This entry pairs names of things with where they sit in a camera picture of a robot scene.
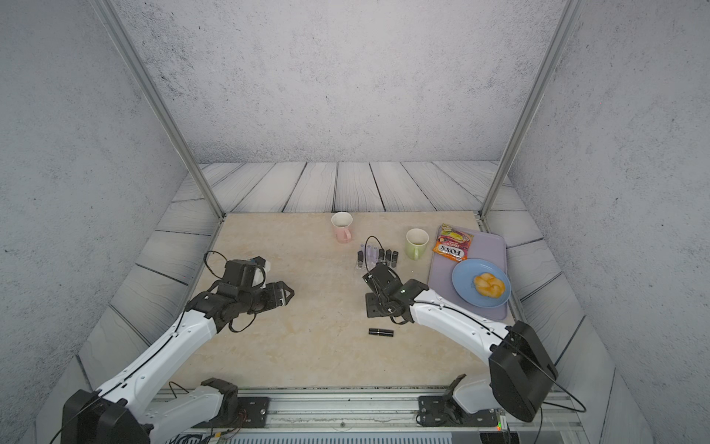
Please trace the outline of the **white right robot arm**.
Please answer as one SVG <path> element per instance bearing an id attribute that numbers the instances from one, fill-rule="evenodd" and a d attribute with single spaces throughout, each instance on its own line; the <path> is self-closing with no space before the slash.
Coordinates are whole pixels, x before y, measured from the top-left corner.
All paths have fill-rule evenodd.
<path id="1" fill-rule="evenodd" d="M 473 425 L 480 414 L 498 410 L 525 423 L 534 420 L 558 370 L 531 326 L 522 321 L 510 326 L 473 314 L 419 280 L 402 282 L 384 263 L 362 278 L 370 289 L 365 296 L 369 318 L 429 327 L 488 367 L 483 377 L 460 375 L 443 395 L 426 397 L 418 419 L 422 426 Z"/>

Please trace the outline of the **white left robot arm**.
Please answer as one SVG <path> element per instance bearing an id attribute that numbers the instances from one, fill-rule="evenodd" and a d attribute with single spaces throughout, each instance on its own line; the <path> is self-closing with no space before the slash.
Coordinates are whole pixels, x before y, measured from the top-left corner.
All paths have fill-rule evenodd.
<path id="1" fill-rule="evenodd" d="M 183 431 L 203 427 L 242 427 L 249 409 L 236 385 L 207 379 L 195 390 L 151 405 L 173 375 L 223 329 L 234 332 L 241 315 L 259 316 L 288 305 L 295 292 L 283 281 L 267 282 L 270 264 L 260 256 L 229 260 L 205 292 L 193 297 L 183 314 L 145 352 L 97 390 L 78 390 L 64 404 L 61 443 L 165 443 Z"/>

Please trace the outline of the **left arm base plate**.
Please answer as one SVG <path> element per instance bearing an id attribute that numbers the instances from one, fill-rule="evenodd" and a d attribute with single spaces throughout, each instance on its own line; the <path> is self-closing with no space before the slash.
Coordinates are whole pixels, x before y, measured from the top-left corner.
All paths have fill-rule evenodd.
<path id="1" fill-rule="evenodd" d="M 214 418 L 198 423 L 194 428 L 264 428 L 269 403 L 268 397 L 230 398 L 223 401 Z"/>

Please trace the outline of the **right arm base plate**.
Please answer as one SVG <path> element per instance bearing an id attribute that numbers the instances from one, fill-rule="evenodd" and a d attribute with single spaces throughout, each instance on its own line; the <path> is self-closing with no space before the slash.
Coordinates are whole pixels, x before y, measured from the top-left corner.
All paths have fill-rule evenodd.
<path id="1" fill-rule="evenodd" d="M 416 423 L 421 427 L 498 427 L 495 410 L 466 413 L 451 397 L 444 395 L 420 396 L 418 398 Z"/>

